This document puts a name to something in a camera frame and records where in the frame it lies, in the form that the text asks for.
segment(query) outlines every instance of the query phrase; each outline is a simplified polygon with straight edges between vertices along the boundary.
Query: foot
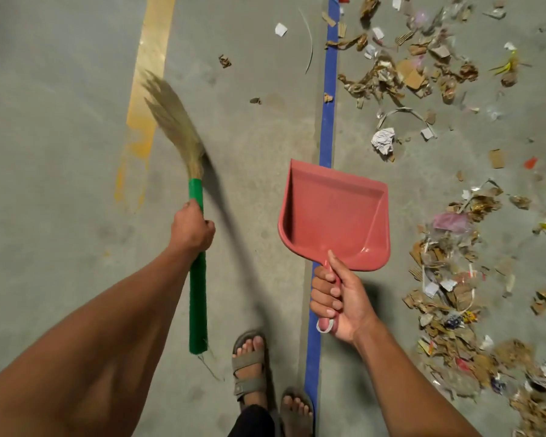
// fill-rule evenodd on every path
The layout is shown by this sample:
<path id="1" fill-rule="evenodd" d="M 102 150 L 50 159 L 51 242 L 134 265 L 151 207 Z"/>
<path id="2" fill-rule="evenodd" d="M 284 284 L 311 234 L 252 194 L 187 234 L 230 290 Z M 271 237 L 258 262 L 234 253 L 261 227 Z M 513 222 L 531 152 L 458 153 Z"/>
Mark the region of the foot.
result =
<path id="1" fill-rule="evenodd" d="M 265 341 L 261 336 L 255 336 L 252 339 L 248 339 L 242 348 L 238 348 L 237 352 L 233 354 L 233 357 L 237 357 L 243 354 L 249 354 L 253 351 L 261 351 L 265 348 Z M 237 370 L 234 375 L 238 379 L 253 379 L 257 377 L 264 377 L 263 374 L 263 365 L 254 364 L 249 365 L 248 367 L 241 368 Z M 267 409 L 267 394 L 256 391 L 254 393 L 245 394 L 243 396 L 244 404 L 249 405 L 259 405 Z"/>
<path id="2" fill-rule="evenodd" d="M 309 406 L 304 404 L 300 398 L 297 398 L 297 397 L 292 398 L 291 396 L 285 396 L 283 398 L 283 403 L 285 406 L 287 406 L 288 409 L 295 412 L 296 414 L 309 418 L 309 421 L 305 421 L 305 422 L 311 423 L 313 421 L 313 412 L 310 411 Z M 298 425 L 284 424 L 284 429 L 285 429 L 285 437 L 310 437 L 312 435 L 312 432 L 309 426 L 302 428 L 301 426 L 298 426 Z"/>

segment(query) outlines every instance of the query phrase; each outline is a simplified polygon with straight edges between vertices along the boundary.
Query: broom bristles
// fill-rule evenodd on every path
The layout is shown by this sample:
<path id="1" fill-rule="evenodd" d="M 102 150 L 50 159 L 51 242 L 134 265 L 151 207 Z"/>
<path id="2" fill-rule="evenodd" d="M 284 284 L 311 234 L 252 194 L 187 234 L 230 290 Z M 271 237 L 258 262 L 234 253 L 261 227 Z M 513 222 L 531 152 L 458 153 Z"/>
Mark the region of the broom bristles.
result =
<path id="1" fill-rule="evenodd" d="M 180 157 L 186 165 L 188 178 L 202 179 L 202 158 L 205 152 L 194 124 L 170 84 L 152 72 L 148 72 L 147 76 L 144 87 L 149 92 L 151 99 L 146 98 L 146 103 L 153 118 L 158 123 L 158 127 L 178 149 Z"/>

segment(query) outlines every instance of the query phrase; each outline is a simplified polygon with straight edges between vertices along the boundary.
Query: black pants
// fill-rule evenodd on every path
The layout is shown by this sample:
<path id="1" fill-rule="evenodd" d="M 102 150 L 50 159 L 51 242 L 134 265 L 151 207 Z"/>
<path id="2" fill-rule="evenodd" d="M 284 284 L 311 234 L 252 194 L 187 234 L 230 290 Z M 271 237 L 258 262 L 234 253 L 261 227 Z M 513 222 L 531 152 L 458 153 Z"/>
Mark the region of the black pants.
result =
<path id="1" fill-rule="evenodd" d="M 265 408 L 250 405 L 240 413 L 229 437 L 275 437 L 275 422 Z"/>

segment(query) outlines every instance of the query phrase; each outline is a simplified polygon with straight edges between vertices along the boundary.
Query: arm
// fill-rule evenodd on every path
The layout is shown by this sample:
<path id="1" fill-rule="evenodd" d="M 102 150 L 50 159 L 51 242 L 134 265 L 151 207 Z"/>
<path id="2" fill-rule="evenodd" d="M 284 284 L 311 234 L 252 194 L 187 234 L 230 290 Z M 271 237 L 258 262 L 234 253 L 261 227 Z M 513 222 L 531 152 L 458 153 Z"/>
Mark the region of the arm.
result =
<path id="1" fill-rule="evenodd" d="M 130 435 L 190 265 L 214 236 L 196 201 L 151 263 L 68 315 L 0 373 L 0 435 Z"/>
<path id="2" fill-rule="evenodd" d="M 315 270 L 311 309 L 326 329 L 354 345 L 362 356 L 379 399 L 386 427 L 393 437 L 480 437 L 469 422 L 413 365 L 374 313 L 360 279 L 329 252 L 334 273 Z"/>

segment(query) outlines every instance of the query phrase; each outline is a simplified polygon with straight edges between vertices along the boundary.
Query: green broom handle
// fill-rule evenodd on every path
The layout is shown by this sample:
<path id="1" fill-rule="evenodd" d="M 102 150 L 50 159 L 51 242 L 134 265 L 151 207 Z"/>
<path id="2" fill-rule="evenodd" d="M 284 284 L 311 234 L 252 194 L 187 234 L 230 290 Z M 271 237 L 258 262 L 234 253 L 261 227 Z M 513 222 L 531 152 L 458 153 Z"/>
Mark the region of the green broom handle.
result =
<path id="1" fill-rule="evenodd" d="M 202 180 L 190 179 L 188 195 L 196 199 L 204 214 Z M 192 354 L 208 350 L 208 325 L 206 313 L 206 253 L 201 252 L 190 267 L 190 335 L 188 347 Z"/>

